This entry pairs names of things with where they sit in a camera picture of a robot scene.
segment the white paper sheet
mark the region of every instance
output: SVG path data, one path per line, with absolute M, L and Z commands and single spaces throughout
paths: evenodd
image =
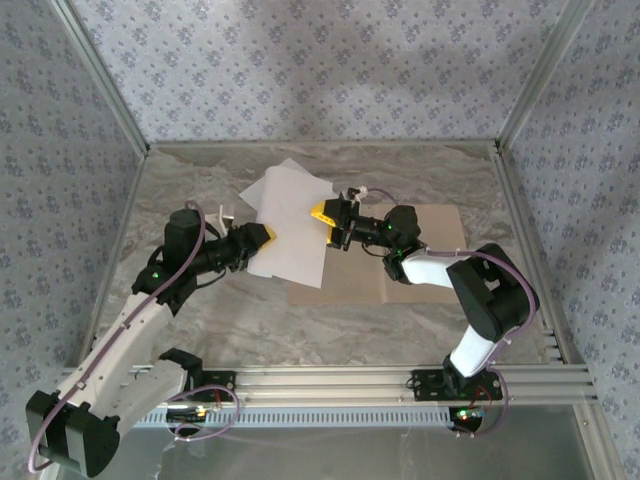
M 284 162 L 282 162 L 279 166 L 290 168 L 291 170 L 295 170 L 297 172 L 306 173 L 307 175 L 311 175 L 307 172 L 304 167 L 300 166 L 295 160 L 291 158 L 287 158 Z M 262 190 L 264 189 L 264 177 L 258 180 L 256 183 L 245 189 L 240 193 L 240 198 L 247 202 L 254 210 L 258 210 L 260 206 L 260 201 L 262 200 Z
M 320 288 L 328 227 L 310 211 L 335 198 L 333 184 L 286 166 L 268 168 L 263 180 L 256 221 L 273 229 L 277 239 L 249 260 L 247 271 Z

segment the blue floral wallpaper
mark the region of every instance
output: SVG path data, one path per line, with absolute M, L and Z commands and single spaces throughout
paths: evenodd
M 512 149 L 554 295 L 640 478 L 640 3 L 597 2 Z
M 138 158 L 46 1 L 0 2 L 0 478 L 77 359 Z
M 149 142 L 492 138 L 565 0 L 74 0 Z

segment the gray marble surface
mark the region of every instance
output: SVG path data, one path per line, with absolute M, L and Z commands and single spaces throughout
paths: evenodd
M 520 261 L 491 163 L 478 152 L 425 145 L 165 147 L 147 161 L 99 331 L 119 312 L 137 273 L 162 243 L 169 215 L 185 199 L 207 212 L 233 204 L 238 224 L 254 220 L 238 193 L 288 157 L 335 182 L 336 191 L 377 186 L 401 202 L 458 205 L 469 247 L 497 242 Z M 378 201 L 373 195 L 370 200 Z M 192 295 L 140 361 L 178 347 L 209 366 L 437 364 L 466 327 L 459 305 L 292 306 L 286 282 L 240 272 Z M 536 324 L 505 349 L 501 362 L 546 361 L 541 328 Z

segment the brown cardboard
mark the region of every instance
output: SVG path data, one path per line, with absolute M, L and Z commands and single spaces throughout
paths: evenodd
M 383 218 L 391 208 L 390 204 L 362 205 L 360 214 Z M 434 250 L 466 249 L 458 207 L 417 205 L 415 209 L 422 241 Z M 370 250 L 381 252 L 376 247 Z M 367 255 L 355 243 L 348 252 L 327 248 L 321 289 L 289 283 L 287 298 L 292 305 L 458 303 L 449 288 L 391 281 L 382 261 Z

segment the patterned wallpaper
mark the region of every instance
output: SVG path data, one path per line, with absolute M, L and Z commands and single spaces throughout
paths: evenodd
M 74 362 L 137 155 L 44 0 L 0 2 L 0 478 L 27 399 Z
M 74 0 L 147 141 L 497 136 L 565 0 Z
M 640 479 L 640 4 L 598 2 L 513 148 L 554 295 Z

